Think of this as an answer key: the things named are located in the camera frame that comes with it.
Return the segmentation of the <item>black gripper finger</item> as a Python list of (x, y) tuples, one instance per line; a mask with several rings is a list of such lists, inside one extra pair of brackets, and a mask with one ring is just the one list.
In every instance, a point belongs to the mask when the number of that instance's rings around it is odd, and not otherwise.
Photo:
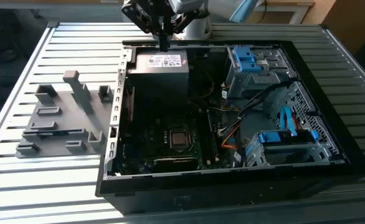
[(159, 18), (156, 15), (147, 15), (141, 12), (144, 11), (141, 6), (148, 7), (148, 3), (151, 3), (151, 1), (124, 1), (121, 13), (145, 34), (151, 33), (156, 37), (159, 50), (163, 51), (163, 36)]
[(183, 39), (205, 39), (205, 19), (208, 12), (205, 11), (189, 11), (172, 19), (171, 16), (163, 16), (163, 51), (168, 50), (168, 37), (176, 34), (181, 34)]

